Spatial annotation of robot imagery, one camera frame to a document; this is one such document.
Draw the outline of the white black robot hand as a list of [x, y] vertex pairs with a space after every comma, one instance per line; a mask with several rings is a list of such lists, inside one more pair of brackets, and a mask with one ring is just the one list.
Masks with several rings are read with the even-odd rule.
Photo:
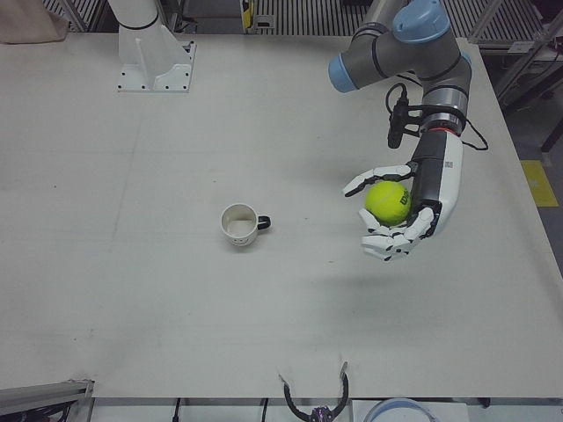
[[352, 179], [343, 189], [350, 197], [382, 181], [413, 181], [411, 214], [406, 222], [386, 227], [366, 209], [359, 211], [368, 234], [363, 251], [382, 261], [408, 256], [423, 240], [441, 233], [454, 210], [461, 186], [463, 144], [445, 129], [423, 133], [406, 164], [376, 167]]

